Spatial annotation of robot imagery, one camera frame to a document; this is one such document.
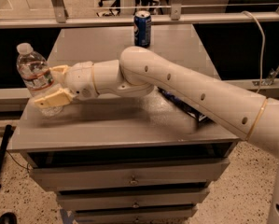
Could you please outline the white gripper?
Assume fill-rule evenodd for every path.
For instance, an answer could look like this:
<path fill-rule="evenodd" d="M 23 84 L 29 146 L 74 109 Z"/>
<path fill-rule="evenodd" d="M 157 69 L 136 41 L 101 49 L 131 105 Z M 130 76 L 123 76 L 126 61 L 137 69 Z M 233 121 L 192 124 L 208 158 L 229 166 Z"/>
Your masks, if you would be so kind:
<path fill-rule="evenodd" d="M 34 99 L 38 108 L 50 108 L 69 105 L 74 95 L 78 100 L 85 101 L 98 97 L 98 92 L 93 82 L 93 62 L 76 63 L 73 66 L 58 65 L 50 68 L 53 78 L 66 84 L 68 89 L 59 88 L 57 91 Z"/>

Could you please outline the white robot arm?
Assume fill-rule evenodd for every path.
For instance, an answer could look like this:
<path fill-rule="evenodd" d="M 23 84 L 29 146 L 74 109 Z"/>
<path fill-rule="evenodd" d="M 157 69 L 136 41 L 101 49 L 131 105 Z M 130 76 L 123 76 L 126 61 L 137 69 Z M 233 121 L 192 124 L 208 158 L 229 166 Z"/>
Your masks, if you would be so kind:
<path fill-rule="evenodd" d="M 279 100 L 171 63 L 148 49 L 129 47 L 117 60 L 60 65 L 51 72 L 62 86 L 34 99 L 41 109 L 106 93 L 138 97 L 157 86 L 279 160 Z M 267 224 L 279 224 L 279 165 Z"/>

